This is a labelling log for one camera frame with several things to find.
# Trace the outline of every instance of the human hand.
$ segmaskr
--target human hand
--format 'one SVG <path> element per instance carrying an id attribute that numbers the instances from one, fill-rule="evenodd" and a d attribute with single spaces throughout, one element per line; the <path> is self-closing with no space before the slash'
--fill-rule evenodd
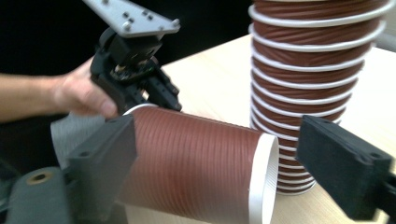
<path id="1" fill-rule="evenodd" d="M 63 112 L 78 115 L 100 114 L 107 119 L 116 117 L 117 106 L 113 100 L 90 79 L 89 59 L 74 71 L 55 78 L 51 92 L 53 101 Z"/>

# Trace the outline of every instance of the stacked cup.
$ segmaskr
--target stacked cup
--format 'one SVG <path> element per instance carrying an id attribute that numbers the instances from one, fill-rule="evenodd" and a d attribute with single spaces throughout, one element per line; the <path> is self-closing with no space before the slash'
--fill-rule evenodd
<path id="1" fill-rule="evenodd" d="M 295 160 L 303 115 L 340 122 L 365 53 L 395 0 L 257 0 L 252 35 L 250 126 L 279 140 L 277 192 L 316 181 Z"/>

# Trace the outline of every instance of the forearm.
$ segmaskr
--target forearm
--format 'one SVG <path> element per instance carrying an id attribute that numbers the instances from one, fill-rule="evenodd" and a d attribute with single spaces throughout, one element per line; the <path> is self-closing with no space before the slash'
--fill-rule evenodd
<path id="1" fill-rule="evenodd" d="M 53 100 L 55 77 L 0 74 L 0 122 L 63 112 Z"/>

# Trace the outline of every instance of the wooden tabletop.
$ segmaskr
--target wooden tabletop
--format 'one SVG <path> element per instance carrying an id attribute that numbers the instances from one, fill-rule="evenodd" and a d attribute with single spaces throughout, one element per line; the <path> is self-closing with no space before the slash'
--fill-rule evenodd
<path id="1" fill-rule="evenodd" d="M 163 71 L 180 88 L 183 112 L 248 127 L 250 91 L 249 35 L 163 66 Z M 396 157 L 396 53 L 372 49 L 366 55 L 359 83 L 353 91 L 341 126 Z M 132 224 L 199 224 L 145 208 L 129 207 Z M 386 223 L 381 212 L 375 222 Z M 354 223 L 315 185 L 298 196 L 276 195 L 272 222 Z"/>

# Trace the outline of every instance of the table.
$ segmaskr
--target table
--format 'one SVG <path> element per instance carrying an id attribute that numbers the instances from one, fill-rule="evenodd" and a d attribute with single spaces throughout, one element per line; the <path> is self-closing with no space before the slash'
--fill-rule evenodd
<path id="1" fill-rule="evenodd" d="M 191 55 L 163 66 L 165 73 L 180 88 L 183 112 L 249 125 L 249 35 L 213 49 Z M 360 80 L 354 89 L 341 126 L 396 157 L 396 53 L 372 49 L 366 56 Z M 129 207 L 130 223 L 202 224 L 145 208 Z M 381 212 L 376 223 L 385 223 Z M 272 222 L 354 223 L 319 185 L 298 196 L 276 195 Z"/>

